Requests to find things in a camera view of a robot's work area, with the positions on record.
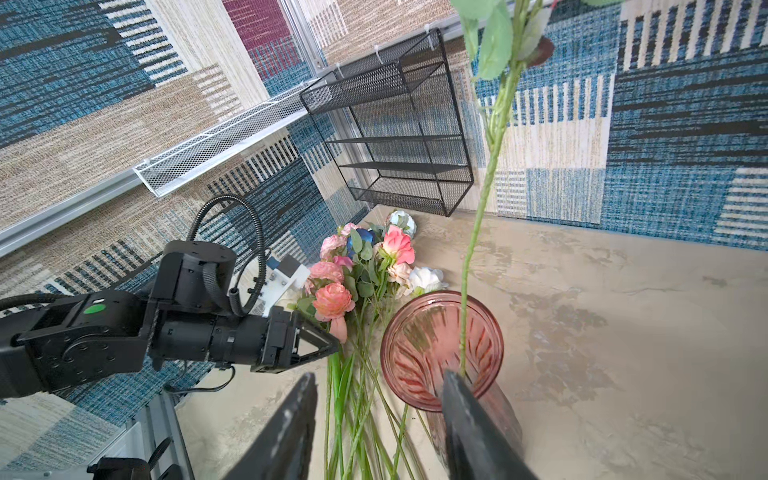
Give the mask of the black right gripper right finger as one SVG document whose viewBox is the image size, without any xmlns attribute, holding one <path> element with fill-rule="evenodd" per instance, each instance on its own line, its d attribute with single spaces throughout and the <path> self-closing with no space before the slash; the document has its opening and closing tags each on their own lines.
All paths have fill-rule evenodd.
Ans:
<svg viewBox="0 0 768 480">
<path fill-rule="evenodd" d="M 536 479 L 454 371 L 445 374 L 441 402 L 450 479 Z"/>
</svg>

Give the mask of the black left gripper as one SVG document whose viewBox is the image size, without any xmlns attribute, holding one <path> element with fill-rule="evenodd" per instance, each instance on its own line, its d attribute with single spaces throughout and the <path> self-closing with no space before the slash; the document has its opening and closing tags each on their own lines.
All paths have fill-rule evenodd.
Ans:
<svg viewBox="0 0 768 480">
<path fill-rule="evenodd" d="M 267 330 L 253 373 L 281 373 L 322 360 L 340 350 L 340 342 L 302 314 L 274 306 L 267 317 Z"/>
</svg>

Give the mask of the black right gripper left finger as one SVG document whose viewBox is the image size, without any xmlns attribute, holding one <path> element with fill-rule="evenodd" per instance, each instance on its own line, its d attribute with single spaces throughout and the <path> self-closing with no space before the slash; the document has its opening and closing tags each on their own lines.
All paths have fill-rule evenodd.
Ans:
<svg viewBox="0 0 768 480">
<path fill-rule="evenodd" d="M 230 480 L 306 480 L 318 403 L 316 377 L 303 374 L 251 447 L 224 476 Z"/>
</svg>

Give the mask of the red ribbed glass vase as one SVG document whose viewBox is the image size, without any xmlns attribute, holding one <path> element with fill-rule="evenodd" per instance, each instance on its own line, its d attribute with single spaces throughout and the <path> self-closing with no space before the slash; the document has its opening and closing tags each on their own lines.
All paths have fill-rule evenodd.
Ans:
<svg viewBox="0 0 768 480">
<path fill-rule="evenodd" d="M 440 396 L 445 373 L 460 369 L 461 294 L 436 291 L 405 304 L 387 326 L 380 348 L 385 381 L 405 404 L 424 413 L 424 426 L 444 465 L 446 428 Z M 523 431 L 496 382 L 504 358 L 501 328 L 480 301 L 468 298 L 466 381 L 513 451 L 524 454 Z"/>
</svg>

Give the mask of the blue artificial rose stem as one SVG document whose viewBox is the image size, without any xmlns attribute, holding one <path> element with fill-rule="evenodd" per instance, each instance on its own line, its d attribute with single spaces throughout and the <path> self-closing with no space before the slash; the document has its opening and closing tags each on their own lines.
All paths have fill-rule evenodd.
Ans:
<svg viewBox="0 0 768 480">
<path fill-rule="evenodd" d="M 375 244 L 375 236 L 372 230 L 357 228 L 356 234 L 350 234 L 347 240 L 347 255 L 349 258 L 352 258 L 357 253 L 357 250 L 354 248 L 355 238 L 359 238 L 362 245 L 370 244 L 373 246 Z"/>
</svg>

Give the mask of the pink rose stem with bud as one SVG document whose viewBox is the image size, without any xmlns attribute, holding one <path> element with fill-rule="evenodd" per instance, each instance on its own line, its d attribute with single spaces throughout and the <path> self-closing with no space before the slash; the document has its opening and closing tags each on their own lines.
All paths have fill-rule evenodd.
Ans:
<svg viewBox="0 0 768 480">
<path fill-rule="evenodd" d="M 460 290 L 488 214 L 594 226 L 607 177 L 619 1 L 457 1 L 481 144 Z"/>
</svg>

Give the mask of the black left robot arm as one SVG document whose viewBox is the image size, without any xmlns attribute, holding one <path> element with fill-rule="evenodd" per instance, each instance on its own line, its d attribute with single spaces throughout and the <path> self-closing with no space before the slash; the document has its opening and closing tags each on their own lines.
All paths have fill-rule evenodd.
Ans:
<svg viewBox="0 0 768 480">
<path fill-rule="evenodd" d="M 247 315 L 230 288 L 236 253 L 203 241 L 170 242 L 145 297 L 121 290 L 28 294 L 1 302 L 1 396 L 56 392 L 117 374 L 150 358 L 244 365 L 280 373 L 338 352 L 330 333 L 275 306 Z"/>
</svg>

